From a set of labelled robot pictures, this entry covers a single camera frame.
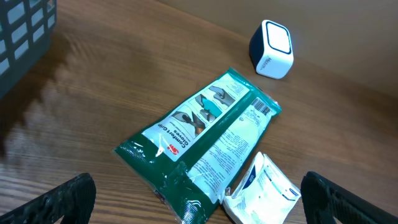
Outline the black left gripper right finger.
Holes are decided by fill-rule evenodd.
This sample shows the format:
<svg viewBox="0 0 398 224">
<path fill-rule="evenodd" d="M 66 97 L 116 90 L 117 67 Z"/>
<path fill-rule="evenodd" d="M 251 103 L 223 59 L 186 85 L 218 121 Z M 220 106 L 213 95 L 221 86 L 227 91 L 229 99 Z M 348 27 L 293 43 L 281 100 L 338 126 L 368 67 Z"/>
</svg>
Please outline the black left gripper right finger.
<svg viewBox="0 0 398 224">
<path fill-rule="evenodd" d="M 314 171 L 303 177 L 302 203 L 308 224 L 340 221 L 351 223 L 397 223 L 397 217 L 363 200 Z"/>
</svg>

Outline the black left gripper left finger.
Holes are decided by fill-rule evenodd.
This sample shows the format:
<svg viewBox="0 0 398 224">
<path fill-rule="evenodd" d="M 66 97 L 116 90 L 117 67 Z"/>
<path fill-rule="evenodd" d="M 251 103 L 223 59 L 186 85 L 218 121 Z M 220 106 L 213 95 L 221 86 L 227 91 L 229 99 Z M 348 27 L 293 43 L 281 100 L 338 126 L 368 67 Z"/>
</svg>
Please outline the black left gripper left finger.
<svg viewBox="0 0 398 224">
<path fill-rule="evenodd" d="M 41 196 L 1 215 L 1 224 L 87 224 L 94 209 L 96 186 L 82 173 Z"/>
</svg>

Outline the white paper packet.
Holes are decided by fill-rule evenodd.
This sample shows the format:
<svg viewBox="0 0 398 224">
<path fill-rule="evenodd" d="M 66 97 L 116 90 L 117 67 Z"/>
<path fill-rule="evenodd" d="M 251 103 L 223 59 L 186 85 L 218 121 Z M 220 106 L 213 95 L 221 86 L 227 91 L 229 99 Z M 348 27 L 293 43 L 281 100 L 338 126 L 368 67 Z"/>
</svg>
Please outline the white paper packet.
<svg viewBox="0 0 398 224">
<path fill-rule="evenodd" d="M 281 224 L 300 197 L 300 190 L 258 152 L 235 191 L 226 190 L 222 206 L 234 223 Z"/>
</svg>

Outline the green gloves packet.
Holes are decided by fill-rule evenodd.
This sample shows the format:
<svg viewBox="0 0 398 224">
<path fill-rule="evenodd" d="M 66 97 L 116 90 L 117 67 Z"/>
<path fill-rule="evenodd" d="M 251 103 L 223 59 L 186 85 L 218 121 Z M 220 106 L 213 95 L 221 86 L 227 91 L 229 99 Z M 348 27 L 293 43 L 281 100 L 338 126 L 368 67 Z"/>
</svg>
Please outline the green gloves packet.
<svg viewBox="0 0 398 224">
<path fill-rule="evenodd" d="M 278 102 L 229 69 L 114 153 L 178 222 L 205 223 L 281 110 Z"/>
</svg>

